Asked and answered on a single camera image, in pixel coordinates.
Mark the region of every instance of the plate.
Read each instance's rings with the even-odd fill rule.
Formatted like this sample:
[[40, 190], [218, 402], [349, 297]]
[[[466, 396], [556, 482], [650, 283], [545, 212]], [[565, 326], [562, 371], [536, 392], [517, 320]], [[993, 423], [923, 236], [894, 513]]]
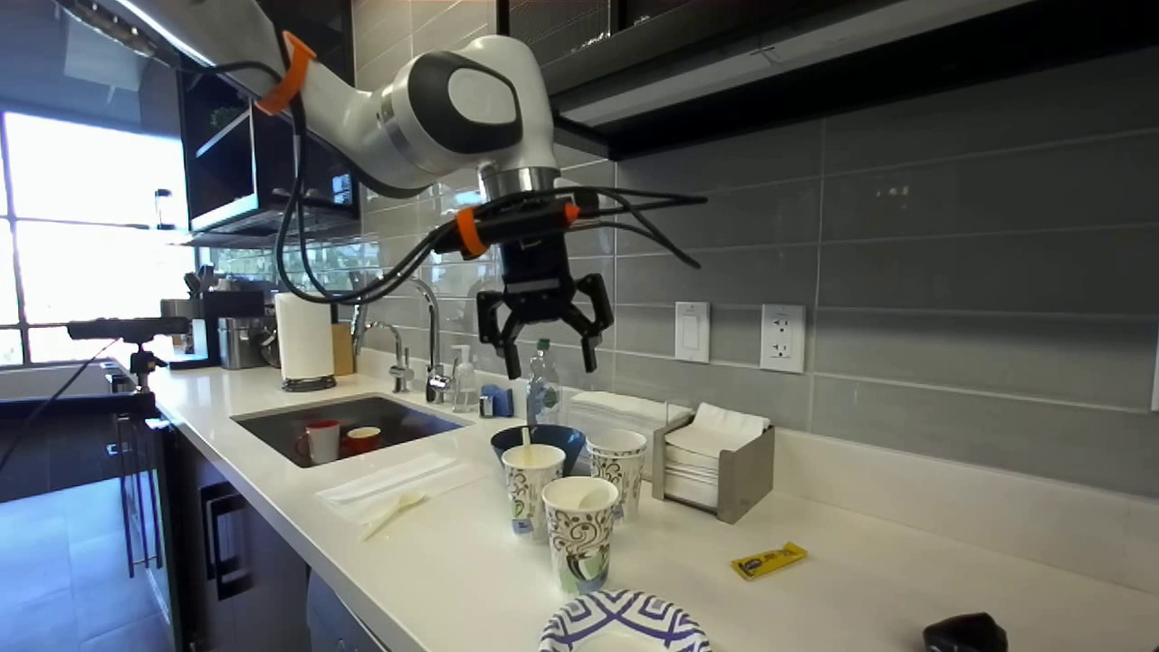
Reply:
[[712, 637], [701, 625], [643, 590], [596, 590], [565, 605], [539, 637], [539, 652], [707, 652]]

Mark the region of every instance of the napkin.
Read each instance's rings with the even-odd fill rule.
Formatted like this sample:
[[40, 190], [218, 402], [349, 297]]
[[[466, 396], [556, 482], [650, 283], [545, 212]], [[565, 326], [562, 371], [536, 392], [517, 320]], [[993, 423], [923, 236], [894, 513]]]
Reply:
[[737, 453], [768, 431], [768, 416], [732, 414], [712, 402], [697, 406], [689, 427], [668, 436], [663, 489], [668, 498], [716, 507], [720, 453]]

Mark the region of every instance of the gray tile backsplash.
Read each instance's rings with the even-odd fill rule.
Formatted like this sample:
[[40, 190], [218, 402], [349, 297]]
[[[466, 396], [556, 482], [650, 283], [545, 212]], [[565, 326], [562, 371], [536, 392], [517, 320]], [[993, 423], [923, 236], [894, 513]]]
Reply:
[[[488, 28], [483, 0], [366, 0], [410, 11], [410, 43], [460, 47]], [[388, 79], [398, 39], [359, 39], [359, 79]], [[576, 387], [720, 402], [777, 423], [969, 465], [1159, 498], [1159, 416], [1147, 414], [1159, 326], [1159, 52], [1138, 52], [932, 98], [872, 107], [639, 161], [565, 150], [582, 184], [702, 192], [657, 213], [702, 260], [691, 272], [626, 233], [587, 233], [571, 267], [603, 272], [616, 326], [603, 371]], [[450, 183], [410, 203], [370, 200], [384, 259], [458, 203]], [[445, 340], [470, 337], [470, 283], [497, 259], [425, 272], [460, 309]], [[673, 301], [712, 301], [713, 358], [678, 361]], [[808, 371], [759, 371], [761, 305], [808, 309]], [[376, 314], [425, 352], [415, 295]]]

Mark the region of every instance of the yellow object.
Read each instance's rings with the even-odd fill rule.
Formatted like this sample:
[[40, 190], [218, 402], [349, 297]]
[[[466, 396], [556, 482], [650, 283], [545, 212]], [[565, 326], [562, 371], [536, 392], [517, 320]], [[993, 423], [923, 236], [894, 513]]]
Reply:
[[754, 553], [754, 557], [737, 557], [732, 570], [744, 576], [744, 579], [761, 579], [761, 576], [771, 576], [779, 570], [791, 570], [798, 562], [803, 562], [808, 551], [798, 546], [798, 544], [785, 544], [782, 551], [765, 551], [765, 553]]

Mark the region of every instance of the faucet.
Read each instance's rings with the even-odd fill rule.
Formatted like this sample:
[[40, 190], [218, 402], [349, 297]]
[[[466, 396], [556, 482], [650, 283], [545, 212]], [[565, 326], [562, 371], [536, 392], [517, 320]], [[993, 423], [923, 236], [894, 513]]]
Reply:
[[429, 320], [431, 320], [431, 334], [429, 334], [429, 402], [445, 402], [445, 373], [441, 373], [441, 348], [439, 348], [439, 297], [431, 289], [431, 283], [425, 280], [410, 280], [421, 295], [425, 295], [425, 305], [429, 305]]
[[396, 321], [388, 321], [388, 320], [384, 320], [384, 321], [370, 320], [366, 305], [354, 305], [354, 312], [353, 312], [353, 340], [354, 340], [354, 357], [361, 352], [366, 334], [370, 334], [375, 326], [384, 326], [384, 331], [390, 334], [390, 340], [396, 340], [396, 366], [390, 366], [390, 378], [396, 378], [396, 396], [407, 396], [407, 392], [410, 392], [410, 379], [415, 379], [415, 371], [410, 371], [410, 348], [404, 346], [398, 326], [396, 326]]

